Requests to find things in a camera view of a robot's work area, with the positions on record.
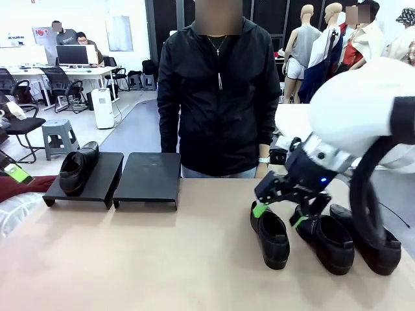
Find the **person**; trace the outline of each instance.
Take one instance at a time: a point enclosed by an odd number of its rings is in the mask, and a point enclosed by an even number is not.
[[[77,40],[78,40],[78,43],[81,45],[93,45],[95,47],[95,52],[97,53],[97,57],[98,57],[98,66],[104,65],[104,57],[102,56],[101,52],[98,50],[97,44],[94,41],[88,40],[86,35],[83,32],[77,33]]]
[[[73,45],[78,44],[77,32],[73,29],[64,29],[60,21],[52,22],[52,29],[56,31],[56,44],[58,45]]]
[[[415,41],[415,8],[404,8],[396,21],[405,30],[388,47],[388,57],[409,63],[410,44]]]
[[[281,90],[270,34],[243,17],[242,1],[197,0],[159,71],[161,151],[176,152],[179,134],[182,176],[264,177]]]

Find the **gray tank top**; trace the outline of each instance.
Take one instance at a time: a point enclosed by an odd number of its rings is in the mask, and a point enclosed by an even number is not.
[[[297,40],[291,51],[294,57],[305,68],[308,68],[313,43],[322,35],[322,33],[313,26],[303,25],[297,28]]]

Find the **hood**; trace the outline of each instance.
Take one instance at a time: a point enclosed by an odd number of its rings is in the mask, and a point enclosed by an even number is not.
[[[252,29],[254,29],[257,26],[257,24],[251,22],[249,19],[246,19],[243,16],[243,22],[242,22],[242,33],[245,34],[247,32],[250,32]],[[197,34],[197,26],[196,26],[196,21],[194,21],[193,23],[191,23],[191,25],[185,27],[184,29],[191,29],[192,32],[196,35],[199,36]]]

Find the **black chair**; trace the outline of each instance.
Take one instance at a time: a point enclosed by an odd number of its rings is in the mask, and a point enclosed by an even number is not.
[[[36,128],[39,128],[42,126],[43,123],[46,122],[45,119],[37,118],[39,112],[39,107],[37,105],[30,105],[30,104],[23,104],[19,105],[20,108],[23,109],[23,111],[26,113],[26,111],[35,110],[33,117],[27,117],[24,120],[19,120],[15,117],[9,117],[9,123],[10,126],[6,128],[7,135],[15,135],[19,141],[19,144],[26,149],[30,150],[30,153],[26,155],[25,157],[22,157],[20,160],[17,160],[17,163],[26,163],[26,164],[32,164],[36,162],[36,154],[35,152],[41,149],[45,149],[45,147],[33,147],[29,141],[29,138],[27,138],[27,134],[29,134],[31,131],[34,131]],[[26,138],[27,146],[25,146],[21,140],[19,135],[24,135]],[[23,161],[27,157],[32,156],[33,161]]]
[[[74,82],[71,82],[66,75],[65,71],[61,67],[51,67],[51,68],[41,68],[41,70],[45,73],[46,77],[49,80],[49,83],[51,85],[51,91],[52,95],[59,100],[59,96],[66,97],[68,106],[65,109],[61,109],[60,111],[56,110],[56,100],[55,100],[55,107],[54,112],[58,113],[63,110],[66,110],[69,107],[72,107],[73,113],[81,113],[84,110],[86,110],[88,107],[85,106],[84,109],[75,111],[72,102],[69,97],[72,96],[77,99],[84,99],[84,102],[86,102],[85,96],[83,94],[84,88],[82,87],[84,84],[81,80],[77,80]]]
[[[13,96],[18,104],[33,102],[29,81],[22,80],[16,82],[5,68],[0,68],[0,91],[5,95]]]
[[[114,57],[106,56],[104,57],[104,65],[105,67],[117,67],[117,62],[115,61]],[[120,91],[126,91],[125,89],[121,89],[118,80],[124,79],[125,83],[127,83],[128,92],[130,91],[130,84],[128,83],[127,75],[126,75],[126,69],[125,68],[116,68],[111,71],[112,78],[115,81],[115,84],[118,86]],[[106,75],[105,79],[107,79],[106,86],[108,87],[108,84],[110,83],[111,76]]]

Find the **black wall panel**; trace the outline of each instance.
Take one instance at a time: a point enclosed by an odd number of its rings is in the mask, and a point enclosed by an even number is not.
[[[287,0],[255,0],[254,23],[263,27],[270,34],[282,34],[286,8]]]
[[[242,11],[247,19],[251,19],[251,4],[251,0],[243,0],[242,2]]]
[[[176,0],[153,0],[153,6],[157,55],[160,60],[161,49],[170,31],[177,29]]]
[[[311,25],[318,28],[318,22],[320,19],[320,13],[322,11],[322,0],[291,0],[288,21],[287,21],[287,31],[285,33],[285,42],[284,49],[287,46],[288,40],[290,39],[291,32],[301,26],[301,9],[305,5],[314,6],[314,15],[311,18]]]
[[[195,20],[195,2],[184,0],[184,25],[189,26]]]

